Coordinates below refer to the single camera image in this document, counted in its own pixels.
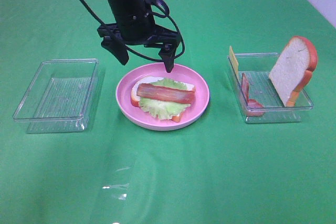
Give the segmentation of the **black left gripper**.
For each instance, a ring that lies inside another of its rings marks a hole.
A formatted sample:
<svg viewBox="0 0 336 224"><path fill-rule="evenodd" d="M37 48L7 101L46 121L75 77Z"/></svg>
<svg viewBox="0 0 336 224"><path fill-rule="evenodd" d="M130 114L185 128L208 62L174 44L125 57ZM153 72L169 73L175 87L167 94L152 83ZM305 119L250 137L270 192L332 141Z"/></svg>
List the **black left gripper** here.
<svg viewBox="0 0 336 224"><path fill-rule="evenodd" d="M129 55L126 45L144 45L161 48L165 70L174 67L175 48L181 43L181 34L155 23L155 16L168 18L170 10L164 0L108 0L115 23L101 25L98 34L101 46L126 65Z"/></svg>

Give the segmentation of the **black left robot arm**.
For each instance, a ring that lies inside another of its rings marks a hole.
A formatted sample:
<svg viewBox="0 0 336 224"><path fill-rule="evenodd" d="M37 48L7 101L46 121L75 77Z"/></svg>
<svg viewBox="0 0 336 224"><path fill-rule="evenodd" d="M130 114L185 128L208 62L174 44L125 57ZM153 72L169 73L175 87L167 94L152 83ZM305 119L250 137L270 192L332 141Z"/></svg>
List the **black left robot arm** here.
<svg viewBox="0 0 336 224"><path fill-rule="evenodd" d="M184 41L180 30L170 30L155 23L155 17L170 19L170 10L164 0L107 0L115 18L115 23L104 23L84 0L79 0L86 10L100 23L97 29L102 38L101 46L125 65L129 53L143 59L154 59L131 49L134 45L158 48L159 58L166 72L174 67L174 60L181 56L176 50Z"/></svg>

